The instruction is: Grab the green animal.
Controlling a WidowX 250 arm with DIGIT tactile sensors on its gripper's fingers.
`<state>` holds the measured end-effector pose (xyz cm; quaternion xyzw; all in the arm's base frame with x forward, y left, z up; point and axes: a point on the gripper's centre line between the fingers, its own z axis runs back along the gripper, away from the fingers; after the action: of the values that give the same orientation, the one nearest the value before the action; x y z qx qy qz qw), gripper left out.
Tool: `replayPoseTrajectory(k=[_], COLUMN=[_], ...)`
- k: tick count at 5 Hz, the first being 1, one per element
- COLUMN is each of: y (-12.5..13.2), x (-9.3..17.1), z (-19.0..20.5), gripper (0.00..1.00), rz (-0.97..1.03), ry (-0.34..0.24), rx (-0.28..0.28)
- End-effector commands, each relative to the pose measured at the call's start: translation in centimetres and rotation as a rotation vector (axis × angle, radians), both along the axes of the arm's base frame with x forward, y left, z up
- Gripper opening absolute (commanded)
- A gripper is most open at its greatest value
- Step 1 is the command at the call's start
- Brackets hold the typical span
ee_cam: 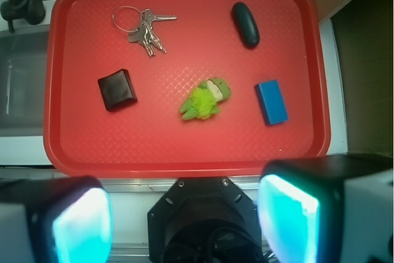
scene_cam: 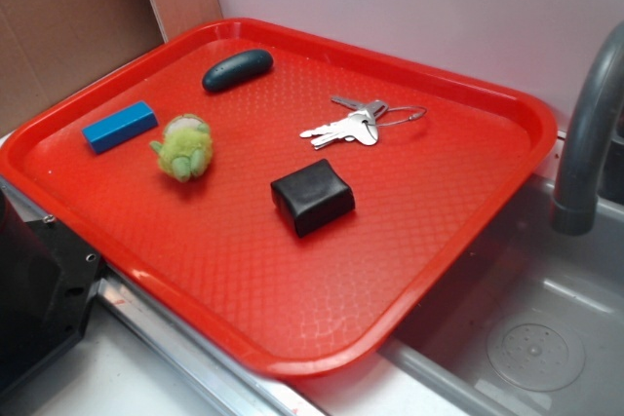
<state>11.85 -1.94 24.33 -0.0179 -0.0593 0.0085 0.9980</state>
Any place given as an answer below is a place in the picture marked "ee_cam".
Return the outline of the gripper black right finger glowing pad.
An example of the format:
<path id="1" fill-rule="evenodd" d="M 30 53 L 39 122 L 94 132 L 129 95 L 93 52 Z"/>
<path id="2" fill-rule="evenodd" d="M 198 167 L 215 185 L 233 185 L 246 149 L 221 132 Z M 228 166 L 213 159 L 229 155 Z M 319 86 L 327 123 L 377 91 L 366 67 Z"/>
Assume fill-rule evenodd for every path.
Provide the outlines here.
<path id="1" fill-rule="evenodd" d="M 259 180 L 257 214 L 280 262 L 392 262 L 393 158 L 273 160 Z"/>

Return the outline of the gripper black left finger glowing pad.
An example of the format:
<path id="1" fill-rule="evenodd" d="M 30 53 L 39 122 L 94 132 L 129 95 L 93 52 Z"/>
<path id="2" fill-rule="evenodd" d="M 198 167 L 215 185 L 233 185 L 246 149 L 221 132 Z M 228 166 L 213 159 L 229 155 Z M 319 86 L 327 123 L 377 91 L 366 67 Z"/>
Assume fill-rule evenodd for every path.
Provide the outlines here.
<path id="1" fill-rule="evenodd" d="M 106 262 L 111 198 L 93 177 L 1 181 L 1 262 Z"/>

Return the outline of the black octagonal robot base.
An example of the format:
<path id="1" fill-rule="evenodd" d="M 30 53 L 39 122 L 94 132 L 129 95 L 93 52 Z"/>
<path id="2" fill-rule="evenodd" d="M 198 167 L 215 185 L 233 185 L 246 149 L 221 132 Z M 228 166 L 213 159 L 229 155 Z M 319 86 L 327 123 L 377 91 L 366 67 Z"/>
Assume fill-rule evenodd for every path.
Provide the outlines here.
<path id="1" fill-rule="evenodd" d="M 147 214 L 151 262 L 266 262 L 255 203 L 226 177 L 179 179 Z"/>

